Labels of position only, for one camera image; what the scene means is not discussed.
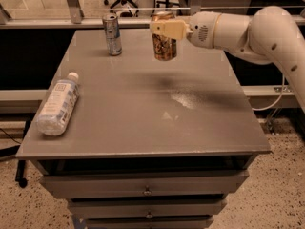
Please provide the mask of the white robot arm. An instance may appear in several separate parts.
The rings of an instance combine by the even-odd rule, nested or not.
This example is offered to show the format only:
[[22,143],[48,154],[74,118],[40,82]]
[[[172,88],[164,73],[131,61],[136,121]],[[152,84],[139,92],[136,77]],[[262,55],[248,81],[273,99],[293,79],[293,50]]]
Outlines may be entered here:
[[202,11],[186,19],[152,21],[150,30],[171,39],[187,38],[197,47],[223,50],[258,65],[275,64],[305,111],[305,39],[281,7],[265,7],[253,16]]

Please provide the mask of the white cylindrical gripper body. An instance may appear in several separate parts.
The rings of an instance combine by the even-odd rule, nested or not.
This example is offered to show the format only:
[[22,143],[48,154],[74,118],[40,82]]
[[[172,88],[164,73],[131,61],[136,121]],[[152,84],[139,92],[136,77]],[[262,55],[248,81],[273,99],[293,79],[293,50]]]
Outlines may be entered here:
[[214,30],[220,13],[202,11],[190,17],[191,33],[187,39],[197,47],[212,49],[214,47]]

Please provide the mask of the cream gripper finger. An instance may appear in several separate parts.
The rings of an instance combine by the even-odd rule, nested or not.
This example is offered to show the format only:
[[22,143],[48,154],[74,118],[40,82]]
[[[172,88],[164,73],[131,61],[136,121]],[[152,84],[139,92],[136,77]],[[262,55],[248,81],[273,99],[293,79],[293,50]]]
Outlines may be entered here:
[[152,21],[150,23],[150,31],[152,34],[175,40],[181,40],[193,32],[189,24],[179,19]]

